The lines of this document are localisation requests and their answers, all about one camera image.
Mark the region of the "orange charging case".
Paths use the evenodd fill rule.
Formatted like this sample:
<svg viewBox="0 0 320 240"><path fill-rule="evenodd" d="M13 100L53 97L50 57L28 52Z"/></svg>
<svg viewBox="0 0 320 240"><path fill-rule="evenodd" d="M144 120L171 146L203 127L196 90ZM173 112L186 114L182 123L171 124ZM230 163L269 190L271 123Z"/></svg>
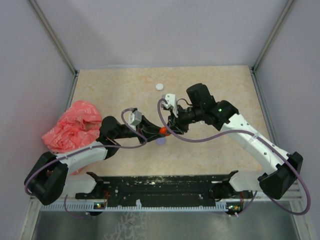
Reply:
<svg viewBox="0 0 320 240"><path fill-rule="evenodd" d="M168 131L168 129L166 127L161 127L159 129L159 133L163 136L166 136L166 137L171 135L171 133Z"/></svg>

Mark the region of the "purple charging case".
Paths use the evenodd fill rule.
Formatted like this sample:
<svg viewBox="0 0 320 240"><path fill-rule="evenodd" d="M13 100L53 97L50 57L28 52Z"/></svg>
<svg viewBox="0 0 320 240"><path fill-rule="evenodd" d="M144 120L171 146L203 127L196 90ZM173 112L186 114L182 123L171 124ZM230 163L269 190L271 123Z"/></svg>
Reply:
<svg viewBox="0 0 320 240"><path fill-rule="evenodd" d="M160 146L163 146L165 143L166 143L166 139L164 137L162 138L158 138L155 140L155 142L160 145Z"/></svg>

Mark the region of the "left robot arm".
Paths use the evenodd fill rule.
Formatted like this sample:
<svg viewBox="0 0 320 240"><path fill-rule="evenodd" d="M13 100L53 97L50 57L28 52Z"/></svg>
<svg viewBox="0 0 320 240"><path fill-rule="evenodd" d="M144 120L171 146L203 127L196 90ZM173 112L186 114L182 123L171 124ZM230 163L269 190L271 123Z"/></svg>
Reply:
<svg viewBox="0 0 320 240"><path fill-rule="evenodd" d="M137 138L137 147L140 148L167 133L165 128L151 123L144 116L132 113L129 122L123 124L115 117L107 116L102 120L98 138L92 143L66 153L43 153L27 175L24 190L43 205L52 204L63 195L80 193L97 199L104 192L97 177L91 173L75 176L75 171L113 157L122 148L117 139Z"/></svg>

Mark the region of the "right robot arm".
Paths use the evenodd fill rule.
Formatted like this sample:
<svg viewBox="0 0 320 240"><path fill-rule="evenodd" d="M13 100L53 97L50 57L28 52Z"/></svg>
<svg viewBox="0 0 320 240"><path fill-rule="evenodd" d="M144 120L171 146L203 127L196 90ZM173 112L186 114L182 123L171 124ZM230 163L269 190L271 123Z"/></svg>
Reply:
<svg viewBox="0 0 320 240"><path fill-rule="evenodd" d="M288 153L252 127L239 110L226 100L215 101L206 85L197 83L187 90L191 106L182 108L174 94L163 95L164 110L170 111L168 126L176 134L184 134L189 125L204 122L221 134L225 133L247 151L262 167L262 171L234 173L223 185L223 192L235 198L242 191L262 191L279 200L296 181L303 157Z"/></svg>

